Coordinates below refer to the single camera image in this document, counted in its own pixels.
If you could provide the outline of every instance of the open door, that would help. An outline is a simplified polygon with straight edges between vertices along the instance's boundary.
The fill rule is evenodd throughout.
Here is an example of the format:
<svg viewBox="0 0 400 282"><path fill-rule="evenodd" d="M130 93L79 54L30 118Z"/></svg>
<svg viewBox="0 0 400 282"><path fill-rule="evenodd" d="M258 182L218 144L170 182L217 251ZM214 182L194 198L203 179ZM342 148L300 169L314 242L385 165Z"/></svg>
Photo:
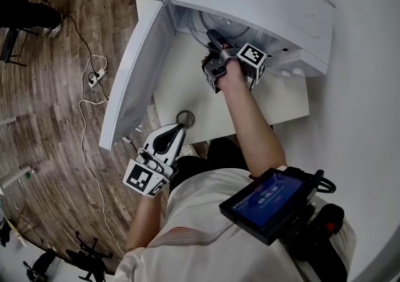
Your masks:
<svg viewBox="0 0 400 282"><path fill-rule="evenodd" d="M173 24L163 2L149 0L114 80L101 129L102 148L111 149L142 123L173 36Z"/></svg>

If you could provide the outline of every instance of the white wall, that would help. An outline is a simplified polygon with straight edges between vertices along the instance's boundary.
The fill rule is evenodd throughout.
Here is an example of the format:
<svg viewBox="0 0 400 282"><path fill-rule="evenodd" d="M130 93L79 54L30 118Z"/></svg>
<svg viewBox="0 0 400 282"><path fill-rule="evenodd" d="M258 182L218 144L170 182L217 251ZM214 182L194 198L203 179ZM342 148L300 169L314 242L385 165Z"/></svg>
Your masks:
<svg viewBox="0 0 400 282"><path fill-rule="evenodd" d="M44 253L41 249L28 242L25 248L16 238L10 237L5 248L0 246L0 281L2 282L29 282L26 276L25 261L30 266ZM87 272L65 263L56 258L47 271L49 282L82 282L78 276L86 276ZM106 282L112 282L113 276L106 275Z"/></svg>
<svg viewBox="0 0 400 282"><path fill-rule="evenodd" d="M352 280L400 223L400 0L336 5L328 76L307 82L310 116L275 130L289 164L336 183L323 197L356 231Z"/></svg>

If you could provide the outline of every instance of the extension cord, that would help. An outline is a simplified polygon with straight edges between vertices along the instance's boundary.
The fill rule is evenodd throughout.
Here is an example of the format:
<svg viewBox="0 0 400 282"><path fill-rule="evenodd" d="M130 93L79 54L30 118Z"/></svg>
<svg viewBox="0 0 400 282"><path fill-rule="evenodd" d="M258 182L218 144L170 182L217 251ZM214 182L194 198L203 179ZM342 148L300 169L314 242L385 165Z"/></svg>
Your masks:
<svg viewBox="0 0 400 282"><path fill-rule="evenodd" d="M98 81L100 81L104 77L104 75L106 75L107 71L105 69L100 69L97 73L99 76L96 78L93 74L93 77L90 78L90 81L92 81L92 83L88 82L91 88L98 84Z"/></svg>
<svg viewBox="0 0 400 282"><path fill-rule="evenodd" d="M106 59L104 56L92 55L92 54L91 54L90 57L89 57L89 59L88 59L88 61L87 61L87 63L86 63L85 70L82 72L82 75L81 75L82 92L81 92L81 100L79 101L78 106L79 106L79 112L81 113L81 116L82 116L82 118L83 118L83 122L84 122L84 125L85 125L85 127L84 127L84 129L83 129L83 132L82 132L82 138L81 138L81 151L82 151L82 155L83 155L83 163L85 164L85 167L86 167L86 169L89 171L89 173L90 173L90 175L92 176L92 178L96 181L97 186L98 186L98 188L99 188L99 192L100 192L100 195L101 195L101 201L102 201L102 214L103 214L103 216L104 216L104 224L107 226L107 229L108 229L108 231L111 233L112 238L113 238L113 239L115 240L115 242L117 243L118 248L119 248L119 250L121 251L122 256L124 256L125 254L124 254L124 252L122 251L122 249L121 249L121 247L120 247L120 245L119 245L118 240L115 238L113 232L111 231L110 226L109 226L108 223L107 223L106 204L105 204L105 201L104 201L103 192L101 191L101 187L100 187L100 183L99 183L98 179L95 177L95 175L93 174L92 170L91 170L91 169L89 168L89 166L88 166L88 163L87 163L87 161L86 161L85 150L84 150L84 148L83 148L83 142L84 142L85 132L86 132L86 130L87 130L87 128L88 128L88 124L87 124L86 119L85 119L85 117L84 117L84 115L83 115L81 104L82 104L82 103L90 103L90 104L93 104L93 105L100 105L100 104L103 104L103 103L108 102L108 98L106 98L106 99L104 99L104 100L102 100L102 101L100 101L100 102L92 102L92 101L90 101L90 100L88 100L88 99L85 99L85 98L83 97L83 76L85 75L86 71L88 70L89 63L91 62L91 59L92 59L93 57L102 58L102 59L105 60L105 62L106 62L105 65L104 65L104 67L103 67L102 69L100 69L100 71L99 71L99 74L100 74L101 71L103 72L102 76L101 76L99 79L101 79L101 78L105 75L105 73L106 73L106 67L107 67L107 59Z"/></svg>

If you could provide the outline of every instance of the white t-shirt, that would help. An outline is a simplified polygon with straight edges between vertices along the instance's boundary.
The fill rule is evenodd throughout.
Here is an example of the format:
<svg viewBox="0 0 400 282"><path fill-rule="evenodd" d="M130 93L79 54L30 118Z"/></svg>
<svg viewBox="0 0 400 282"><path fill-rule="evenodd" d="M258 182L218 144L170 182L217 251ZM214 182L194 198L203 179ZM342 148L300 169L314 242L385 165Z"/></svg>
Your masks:
<svg viewBox="0 0 400 282"><path fill-rule="evenodd" d="M166 224L147 248L125 255L114 282L319 281L277 240L267 246L225 218L219 204L247 186L249 172L219 169L187 179L171 193ZM313 198L317 212L325 201ZM347 271L356 237L347 221L331 243Z"/></svg>

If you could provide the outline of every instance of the chair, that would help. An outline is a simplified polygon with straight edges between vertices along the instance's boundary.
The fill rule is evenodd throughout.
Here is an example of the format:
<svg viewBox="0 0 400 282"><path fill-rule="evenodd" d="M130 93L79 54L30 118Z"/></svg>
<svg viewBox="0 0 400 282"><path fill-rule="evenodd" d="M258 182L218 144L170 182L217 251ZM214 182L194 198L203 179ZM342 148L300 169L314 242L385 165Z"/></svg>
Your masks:
<svg viewBox="0 0 400 282"><path fill-rule="evenodd" d="M75 232L76 238L81 243L80 250L78 252L71 251L70 249L66 250L66 253L72 260L66 261L72 265L77 266L78 268L87 271L87 275L85 277L78 276L79 279L82 279L87 282L92 282L90 279L91 275L93 274L94 279L96 282L103 282L104 281L104 274L107 271L107 267L102 261L102 258L109 258L113 257L112 253L108 255L96 252L94 247L96 246L98 239L94 238L94 243L92 247L89 247L84 241L82 241L79 237L79 232Z"/></svg>
<svg viewBox="0 0 400 282"><path fill-rule="evenodd" d="M26 67L25 64L22 64L19 62L19 57L21 56L21 53L24 49L24 45L26 42L26 38L28 37L28 34L33 34L33 35L38 35L38 34L35 32L32 32L32 31L29 31L27 29L20 29L20 30L26 32L26 37L25 37L24 43L22 44L19 54L13 55L13 49L14 49L15 43L18 38L19 30L14 29L14 28L9 28L7 35L6 35L6 39L5 39L2 49L1 49L0 60L4 61L5 63L13 63L13 64L17 64L17 65ZM18 60L16 62L10 61L11 58L15 58L16 56L18 57Z"/></svg>

